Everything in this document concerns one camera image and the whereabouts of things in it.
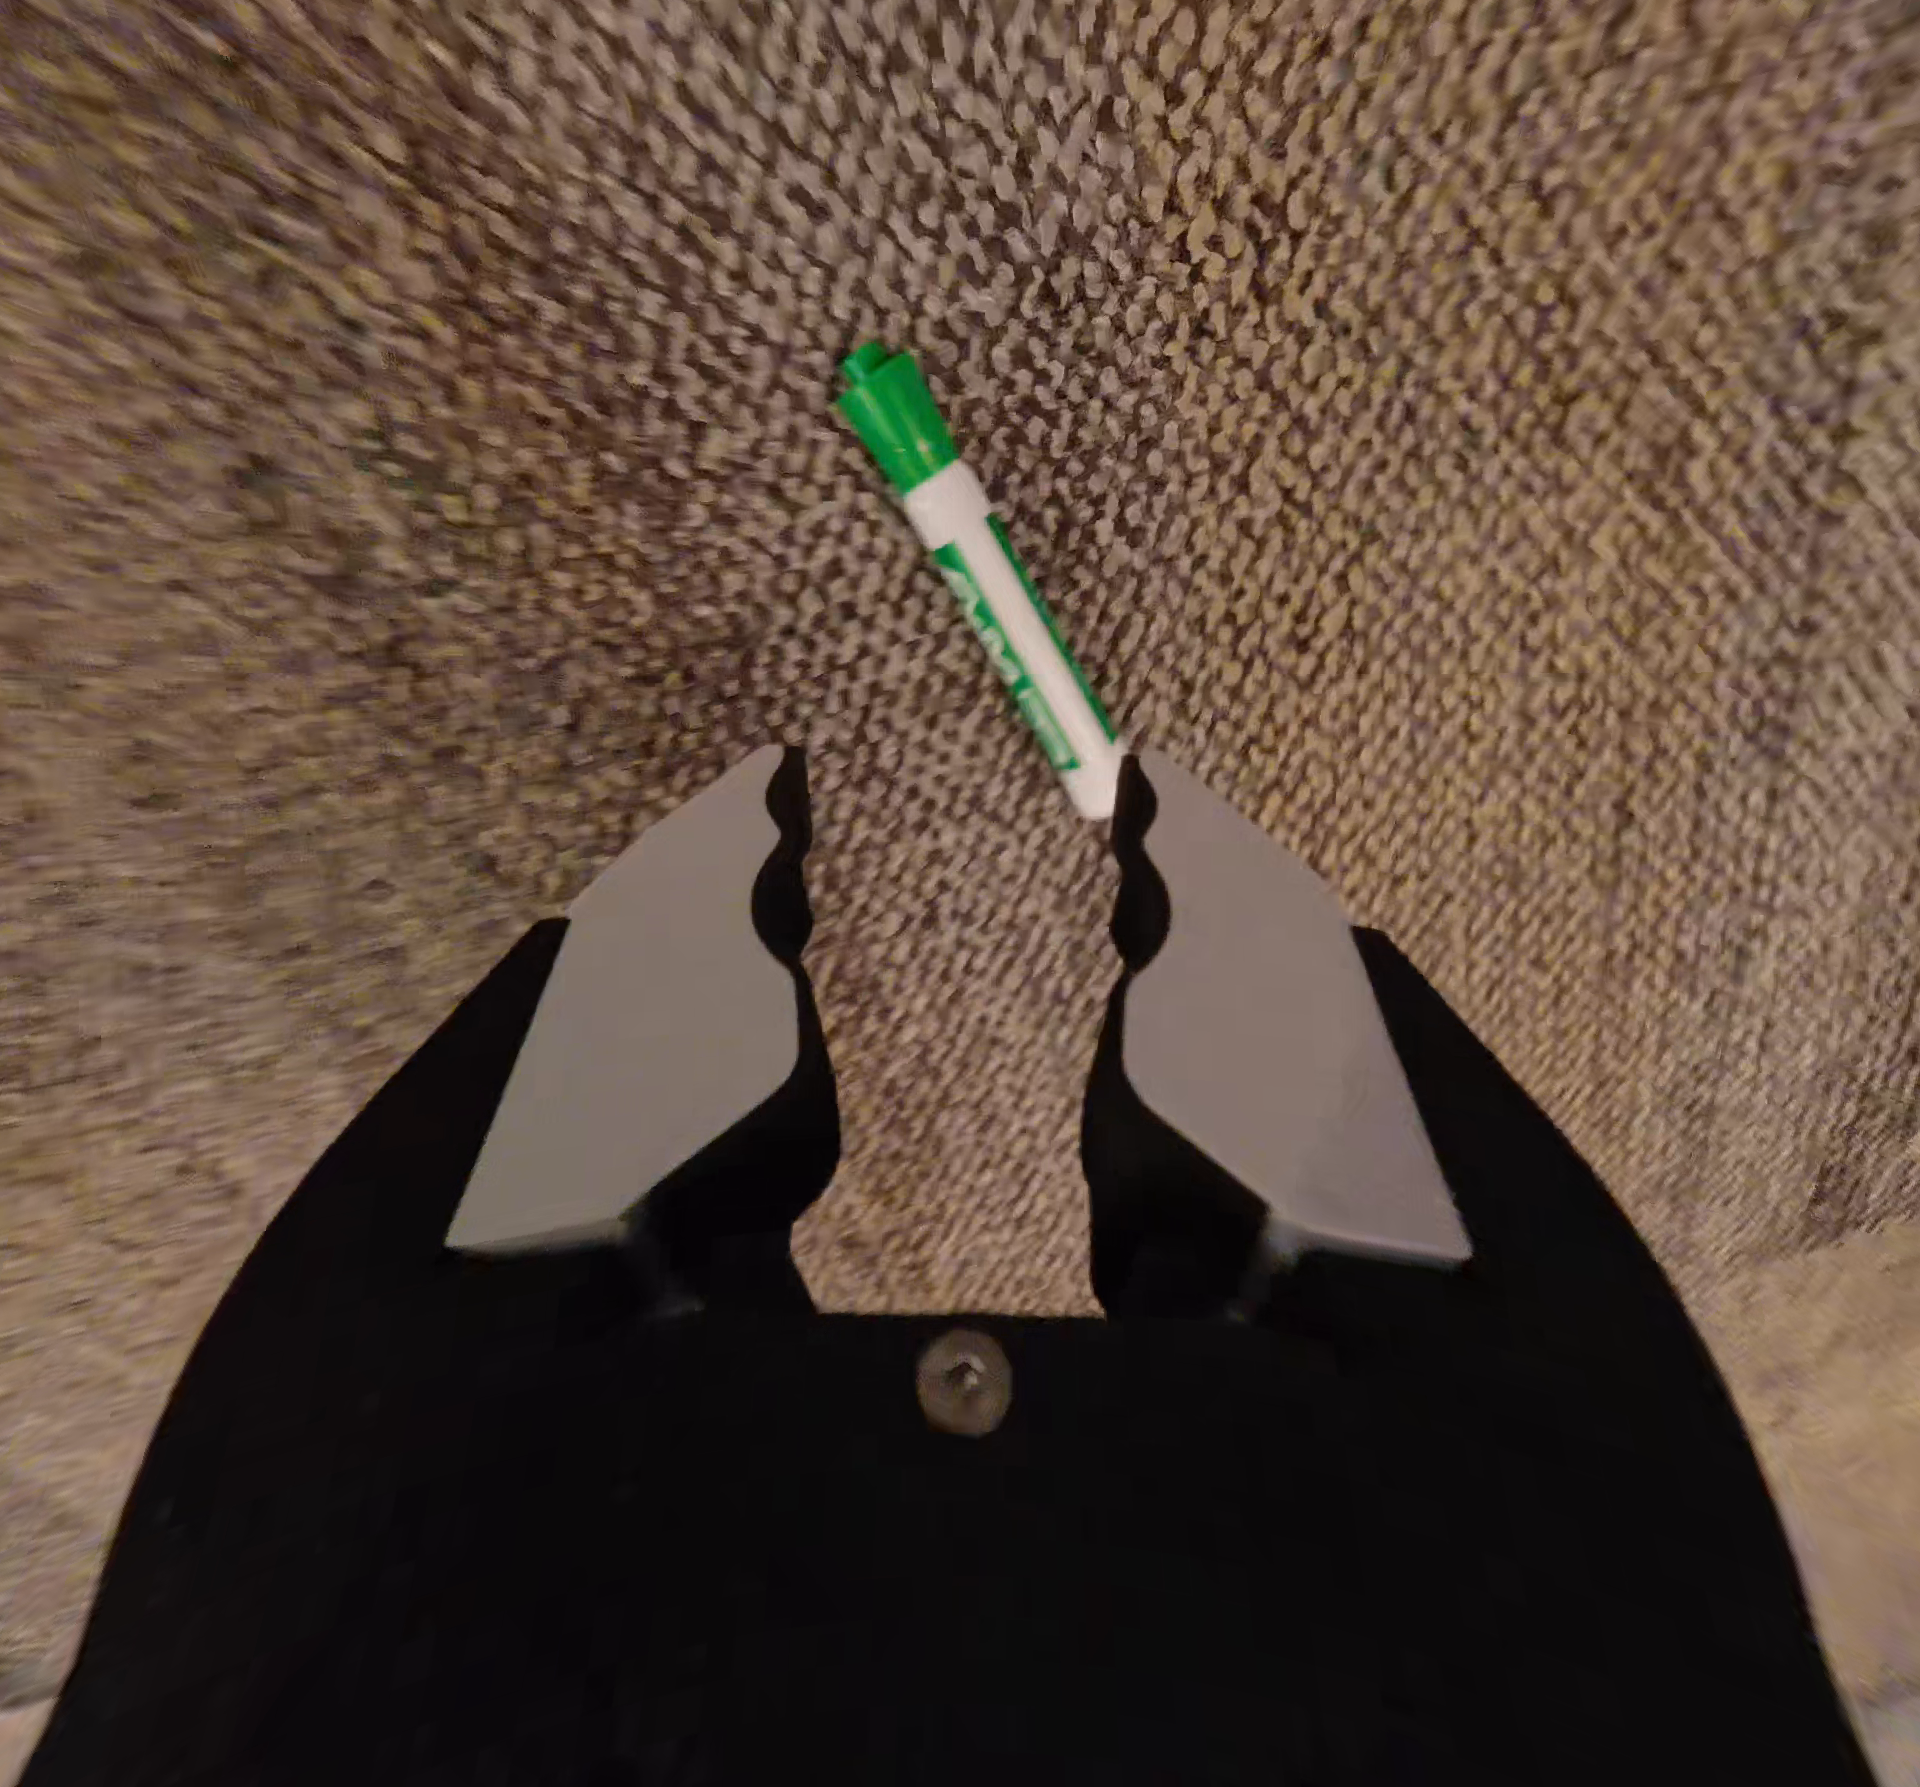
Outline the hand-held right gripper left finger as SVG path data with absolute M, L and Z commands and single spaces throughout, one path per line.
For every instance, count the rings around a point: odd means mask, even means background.
M 755 750 L 563 914 L 445 1248 L 616 1251 L 654 1315 L 812 1315 L 792 1229 L 842 1150 L 806 984 L 806 758 Z

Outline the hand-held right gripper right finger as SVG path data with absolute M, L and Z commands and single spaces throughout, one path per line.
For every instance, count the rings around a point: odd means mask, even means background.
M 1337 893 L 1162 752 L 1118 778 L 1112 857 L 1118 984 L 1080 1121 L 1101 1310 L 1256 1317 L 1312 1255 L 1463 1267 Z

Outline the green dry erase marker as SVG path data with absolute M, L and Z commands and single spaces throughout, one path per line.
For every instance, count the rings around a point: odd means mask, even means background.
M 1124 744 L 982 480 L 958 456 L 918 364 L 867 340 L 842 360 L 842 383 L 839 414 L 899 497 L 1073 811 L 1091 823 L 1111 821 Z

